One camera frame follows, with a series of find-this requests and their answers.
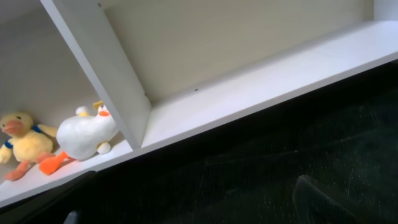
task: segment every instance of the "orange foot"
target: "orange foot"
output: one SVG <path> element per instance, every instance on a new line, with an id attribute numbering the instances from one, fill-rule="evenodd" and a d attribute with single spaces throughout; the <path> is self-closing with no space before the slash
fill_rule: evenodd
<path id="1" fill-rule="evenodd" d="M 39 156 L 36 158 L 36 163 L 41 163 L 43 162 L 44 159 L 49 158 L 49 157 L 54 157 L 55 154 L 49 153 L 49 152 L 42 152 L 40 153 Z"/>
<path id="2" fill-rule="evenodd" d="M 22 170 L 14 170 L 14 171 L 7 173 L 4 178 L 6 180 L 15 181 L 15 180 L 18 180 L 21 177 L 23 177 L 25 174 L 26 174 L 26 172 L 24 172 Z"/>
<path id="3" fill-rule="evenodd" d="M 57 169 L 61 166 L 62 161 L 57 159 L 57 157 L 49 157 L 44 159 L 39 164 L 39 169 L 45 174 L 50 175 L 57 171 Z"/>

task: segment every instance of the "white plush duck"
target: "white plush duck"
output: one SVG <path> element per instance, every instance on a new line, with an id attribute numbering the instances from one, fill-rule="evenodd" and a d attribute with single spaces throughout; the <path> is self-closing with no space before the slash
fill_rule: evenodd
<path id="1" fill-rule="evenodd" d="M 95 152 L 106 154 L 111 150 L 108 141 L 119 131 L 116 122 L 102 101 L 95 103 L 94 108 L 98 110 L 96 116 L 90 116 L 87 107 L 82 106 L 76 110 L 77 116 L 62 122 L 57 141 L 64 151 L 40 163 L 39 169 L 44 174 L 55 172 L 65 159 L 85 160 Z"/>

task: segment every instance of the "shelf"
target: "shelf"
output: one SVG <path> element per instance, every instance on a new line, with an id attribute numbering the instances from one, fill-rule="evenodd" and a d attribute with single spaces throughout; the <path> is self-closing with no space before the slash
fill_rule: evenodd
<path id="1" fill-rule="evenodd" d="M 73 161 L 50 176 L 33 166 L 26 175 L 16 182 L 5 181 L 0 185 L 0 207 L 39 194 L 53 187 L 62 185 L 89 170 L 102 170 L 119 164 L 132 156 L 132 149 L 126 140 L 115 145 L 104 155 L 96 155 L 85 161 Z"/>
<path id="2" fill-rule="evenodd" d="M 398 22 L 364 22 L 155 106 L 141 150 L 158 149 L 393 61 L 397 40 Z"/>

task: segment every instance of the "yellow hat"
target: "yellow hat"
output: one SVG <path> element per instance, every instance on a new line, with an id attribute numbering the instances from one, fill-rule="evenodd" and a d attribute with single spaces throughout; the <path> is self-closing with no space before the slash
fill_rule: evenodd
<path id="1" fill-rule="evenodd" d="M 98 108 L 102 105 L 104 105 L 104 101 L 101 100 L 101 101 L 94 103 L 93 107 L 94 107 L 94 109 L 98 110 Z"/>

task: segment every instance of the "duck's leg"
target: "duck's leg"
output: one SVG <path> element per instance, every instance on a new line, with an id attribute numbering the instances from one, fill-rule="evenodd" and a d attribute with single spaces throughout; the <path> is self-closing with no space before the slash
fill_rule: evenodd
<path id="1" fill-rule="evenodd" d="M 23 177 L 29 169 L 30 161 L 22 161 L 14 171 L 6 174 L 4 177 L 6 180 L 15 181 Z"/>
<path id="2" fill-rule="evenodd" d="M 102 142 L 97 147 L 97 152 L 100 154 L 106 154 L 111 150 L 111 145 L 108 142 Z"/>
<path id="3" fill-rule="evenodd" d="M 43 162 L 44 159 L 49 158 L 49 157 L 54 157 L 54 156 L 55 156 L 54 153 L 51 153 L 51 152 L 42 152 L 42 153 L 40 153 L 39 156 L 37 156 L 37 158 L 36 158 L 36 163 L 39 164 L 39 163 Z"/>
<path id="4" fill-rule="evenodd" d="M 69 159 L 69 156 L 67 155 L 66 152 L 62 151 L 61 154 L 54 156 L 54 157 L 48 157 L 44 159 L 40 164 L 39 164 L 39 169 L 45 174 L 45 175 L 50 175 L 57 171 L 57 169 L 61 166 L 61 163 L 65 160 Z"/>

